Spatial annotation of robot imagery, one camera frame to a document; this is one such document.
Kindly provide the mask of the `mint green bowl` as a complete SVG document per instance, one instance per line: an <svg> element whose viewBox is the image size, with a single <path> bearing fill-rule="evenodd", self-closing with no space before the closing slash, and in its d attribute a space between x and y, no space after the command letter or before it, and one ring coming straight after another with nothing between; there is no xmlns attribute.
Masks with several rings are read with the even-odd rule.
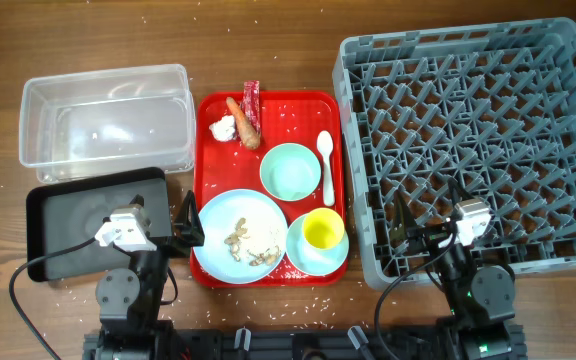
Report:
<svg viewBox="0 0 576 360"><path fill-rule="evenodd" d="M284 143L264 155L259 175L262 186L274 198L296 202L316 190L322 170L309 148L297 143Z"/></svg>

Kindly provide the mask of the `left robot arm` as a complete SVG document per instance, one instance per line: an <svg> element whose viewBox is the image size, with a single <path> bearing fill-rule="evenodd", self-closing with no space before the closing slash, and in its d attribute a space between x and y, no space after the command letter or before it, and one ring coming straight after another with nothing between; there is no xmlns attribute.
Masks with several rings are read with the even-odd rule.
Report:
<svg viewBox="0 0 576 360"><path fill-rule="evenodd" d="M126 268L108 272L99 280L95 296L100 306L101 330L84 341L84 359L189 359L188 346L159 310L165 284L174 280L169 263L187 257L204 245L197 203L189 191L171 227L177 234L152 236L144 198L137 195L116 208L95 235L102 247L129 256Z"/></svg>

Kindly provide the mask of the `yellow plastic cup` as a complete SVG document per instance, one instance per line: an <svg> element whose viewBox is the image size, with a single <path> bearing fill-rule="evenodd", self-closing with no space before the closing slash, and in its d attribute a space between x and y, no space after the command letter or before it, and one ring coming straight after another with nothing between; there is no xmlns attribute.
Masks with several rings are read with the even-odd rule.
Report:
<svg viewBox="0 0 576 360"><path fill-rule="evenodd" d="M317 250L330 250L339 245L345 233L342 217L329 208L317 208L306 214L302 234Z"/></svg>

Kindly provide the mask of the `small light blue saucer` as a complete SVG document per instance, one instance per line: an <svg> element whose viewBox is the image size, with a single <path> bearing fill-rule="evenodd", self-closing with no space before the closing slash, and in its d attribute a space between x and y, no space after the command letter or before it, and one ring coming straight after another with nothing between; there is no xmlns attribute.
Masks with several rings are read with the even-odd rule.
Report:
<svg viewBox="0 0 576 360"><path fill-rule="evenodd" d="M310 276L327 276L339 270L346 262L349 252L348 235L330 250L317 250L303 237L302 227L307 215L297 218L288 228L286 255L301 272Z"/></svg>

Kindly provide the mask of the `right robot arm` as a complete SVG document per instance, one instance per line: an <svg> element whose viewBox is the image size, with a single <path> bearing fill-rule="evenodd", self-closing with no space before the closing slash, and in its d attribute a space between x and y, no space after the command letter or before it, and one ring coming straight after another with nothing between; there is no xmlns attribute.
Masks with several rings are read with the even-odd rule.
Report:
<svg viewBox="0 0 576 360"><path fill-rule="evenodd" d="M486 231L492 213L481 199L458 184L449 184L452 214L440 224L422 227L401 194L394 200L390 238L406 243L413 253L430 260L418 268L437 272L436 284L451 309L437 321L431 349L441 359L523 359L522 329L515 316L514 271L500 262L479 266L469 246Z"/></svg>

